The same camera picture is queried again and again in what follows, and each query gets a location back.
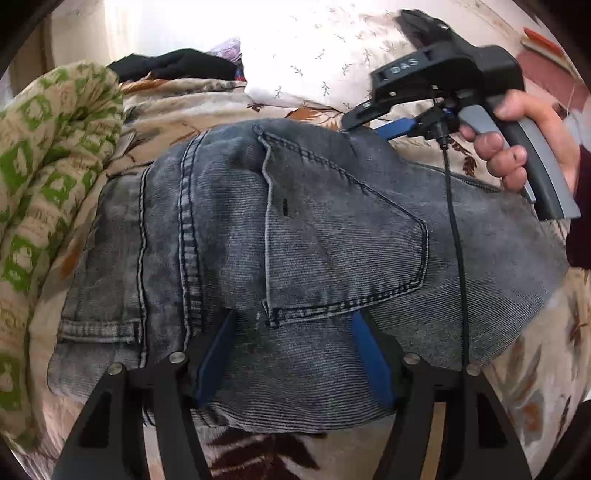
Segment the hand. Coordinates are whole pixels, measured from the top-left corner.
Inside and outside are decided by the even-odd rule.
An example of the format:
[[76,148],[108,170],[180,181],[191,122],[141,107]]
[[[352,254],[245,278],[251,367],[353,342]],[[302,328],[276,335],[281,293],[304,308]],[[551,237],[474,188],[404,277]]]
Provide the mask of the hand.
[[[505,100],[495,109],[495,115],[504,121],[515,122],[527,116],[539,127],[556,160],[570,191],[577,187],[580,163],[580,148],[554,109],[547,103],[520,90],[509,90]],[[527,152],[520,145],[503,150],[503,140],[498,133],[476,135],[467,125],[460,127],[460,133],[470,142],[486,168],[494,177],[502,178],[507,190],[519,192],[525,185],[527,173],[525,162]]]

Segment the black clamp arm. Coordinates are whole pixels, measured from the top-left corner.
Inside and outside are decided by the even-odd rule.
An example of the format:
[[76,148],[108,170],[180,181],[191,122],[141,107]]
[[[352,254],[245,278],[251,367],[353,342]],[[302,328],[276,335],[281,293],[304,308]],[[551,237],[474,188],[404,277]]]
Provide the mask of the black clamp arm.
[[355,314],[352,330],[376,398],[396,409],[374,480],[420,479],[436,402],[446,404],[438,480],[531,480],[515,429],[478,367],[454,371],[404,354],[367,310]]
[[186,352],[146,368],[112,364],[97,383],[68,437],[52,479],[149,480],[142,412],[152,406],[167,480],[211,478],[191,408],[216,392],[236,331],[224,309]]

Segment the bed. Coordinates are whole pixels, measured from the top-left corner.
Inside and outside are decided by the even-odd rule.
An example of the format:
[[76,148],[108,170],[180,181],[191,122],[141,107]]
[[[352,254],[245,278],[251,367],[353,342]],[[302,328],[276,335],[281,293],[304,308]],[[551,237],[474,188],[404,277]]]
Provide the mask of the bed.
[[[413,3],[414,7],[448,21],[472,43],[497,43],[514,55],[521,49],[519,34],[477,0],[416,3],[421,2]],[[221,124],[289,117],[340,128],[343,113],[367,98],[367,72],[412,51],[395,23],[395,12],[403,6],[396,1],[375,1],[363,7],[316,2],[314,8],[269,13],[267,28],[250,29],[241,39],[248,83],[180,79],[142,80],[122,86],[121,136],[48,269],[28,328],[29,395],[37,441],[23,445],[13,439],[13,448],[33,479],[51,477],[82,407],[71,398],[54,395],[46,376],[61,309],[108,177],[140,171],[170,146]],[[265,41],[269,38],[296,41],[269,45]],[[387,119],[416,115],[427,105],[399,106]],[[372,127],[383,122],[374,121]],[[398,139],[392,147],[411,160],[441,165],[438,150],[424,140]],[[452,170],[498,184],[470,144],[454,137],[452,147]],[[567,225],[553,222],[552,228],[564,242]],[[589,272],[571,268],[551,302],[485,369],[515,426],[534,476],[591,387],[590,317]],[[443,416],[444,410],[436,409],[435,425],[441,425]],[[392,421],[387,417],[354,429],[315,435],[204,427],[199,436],[215,478],[369,479]],[[152,478],[163,478],[154,429],[146,427],[145,435]],[[423,478],[434,478],[436,465],[437,452],[430,451]]]

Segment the pillow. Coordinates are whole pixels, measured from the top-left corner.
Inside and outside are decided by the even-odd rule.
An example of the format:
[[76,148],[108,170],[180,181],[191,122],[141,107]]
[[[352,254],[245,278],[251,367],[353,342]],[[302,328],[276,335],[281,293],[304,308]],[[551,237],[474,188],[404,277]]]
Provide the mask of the pillow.
[[[307,1],[257,12],[260,28],[242,33],[245,93],[267,105],[351,110],[371,94],[371,71],[415,51],[396,22],[400,8],[422,8],[474,44],[521,48],[519,35],[476,0]],[[396,106],[390,117],[415,116],[428,104]]]

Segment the gray denim jeans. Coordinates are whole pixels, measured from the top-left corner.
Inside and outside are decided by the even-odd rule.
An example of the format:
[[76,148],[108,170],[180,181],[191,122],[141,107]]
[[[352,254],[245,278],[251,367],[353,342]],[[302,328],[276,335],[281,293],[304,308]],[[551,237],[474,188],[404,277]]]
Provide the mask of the gray denim jeans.
[[[485,364],[540,311],[564,248],[530,206],[452,178],[470,357]],[[287,119],[215,128],[103,189],[48,382],[85,399],[107,366],[182,350],[221,307],[238,340],[199,424],[319,432],[387,414],[350,321],[368,307],[407,351],[460,366],[460,295],[444,173],[373,131]]]

